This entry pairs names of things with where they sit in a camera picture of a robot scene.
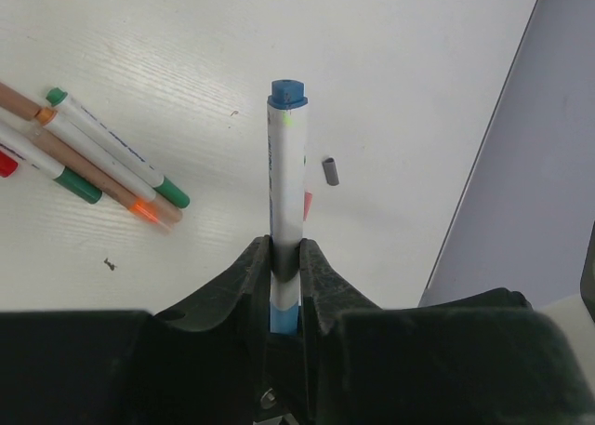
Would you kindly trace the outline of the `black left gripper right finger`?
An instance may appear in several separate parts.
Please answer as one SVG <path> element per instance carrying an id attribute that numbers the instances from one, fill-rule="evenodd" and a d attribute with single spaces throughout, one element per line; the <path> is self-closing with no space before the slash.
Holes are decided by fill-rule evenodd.
<path id="1" fill-rule="evenodd" d="M 316 242 L 299 249 L 306 405 L 317 424 L 590 424 L 562 330 L 505 288 L 384 310 Z"/>

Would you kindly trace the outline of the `grey pen cap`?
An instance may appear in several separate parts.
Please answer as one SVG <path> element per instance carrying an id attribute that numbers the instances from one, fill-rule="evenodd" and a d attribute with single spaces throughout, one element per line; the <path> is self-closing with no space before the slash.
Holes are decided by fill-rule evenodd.
<path id="1" fill-rule="evenodd" d="M 324 176 L 329 186 L 338 186 L 339 177 L 337 173 L 337 164 L 333 157 L 325 158 L 322 161 Z"/>

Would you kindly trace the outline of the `blue capped marker pen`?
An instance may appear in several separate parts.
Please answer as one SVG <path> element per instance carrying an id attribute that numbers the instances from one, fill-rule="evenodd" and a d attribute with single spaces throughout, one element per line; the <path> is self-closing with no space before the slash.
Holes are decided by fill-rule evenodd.
<path id="1" fill-rule="evenodd" d="M 305 212 L 308 98 L 297 80 L 271 83 L 267 99 L 272 333 L 298 332 L 299 247 Z"/>

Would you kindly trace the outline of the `red capped marker pen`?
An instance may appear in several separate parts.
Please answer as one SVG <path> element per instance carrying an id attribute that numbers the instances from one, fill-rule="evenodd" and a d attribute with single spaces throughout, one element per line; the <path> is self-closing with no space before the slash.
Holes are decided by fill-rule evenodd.
<path id="1" fill-rule="evenodd" d="M 10 156 L 0 152 L 0 177 L 10 177 L 19 167 L 19 164 Z"/>

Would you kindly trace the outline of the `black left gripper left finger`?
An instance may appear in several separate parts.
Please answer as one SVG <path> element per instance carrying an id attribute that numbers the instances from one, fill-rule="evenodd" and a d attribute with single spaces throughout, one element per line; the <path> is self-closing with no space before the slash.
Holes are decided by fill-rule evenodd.
<path id="1" fill-rule="evenodd" d="M 5 424 L 250 424 L 268 330 L 270 240 L 175 305 L 5 312 Z"/>

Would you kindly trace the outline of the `dark green capped marker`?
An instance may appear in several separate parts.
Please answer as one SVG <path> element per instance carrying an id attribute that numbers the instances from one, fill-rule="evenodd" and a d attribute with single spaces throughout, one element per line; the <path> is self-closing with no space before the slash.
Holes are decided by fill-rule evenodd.
<path id="1" fill-rule="evenodd" d="M 41 151 L 4 121 L 1 122 L 1 150 L 39 170 L 58 185 L 91 205 L 101 199 L 102 191 L 100 189 L 49 154 Z"/>

